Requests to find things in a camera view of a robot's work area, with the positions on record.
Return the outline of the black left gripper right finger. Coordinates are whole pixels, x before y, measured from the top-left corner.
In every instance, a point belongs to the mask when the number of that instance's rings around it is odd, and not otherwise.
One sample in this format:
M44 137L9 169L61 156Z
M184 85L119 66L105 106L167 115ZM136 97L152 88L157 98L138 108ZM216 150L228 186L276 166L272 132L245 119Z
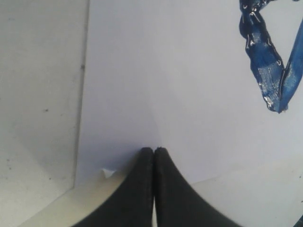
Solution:
M185 180L167 149L154 151L154 198L159 227L238 227Z

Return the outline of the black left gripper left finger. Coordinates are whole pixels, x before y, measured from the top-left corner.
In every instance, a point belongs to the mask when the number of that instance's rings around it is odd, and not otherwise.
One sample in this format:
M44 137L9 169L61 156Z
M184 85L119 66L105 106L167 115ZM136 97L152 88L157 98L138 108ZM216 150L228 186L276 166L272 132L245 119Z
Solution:
M142 148L129 174L100 206L75 227L151 227L153 150Z

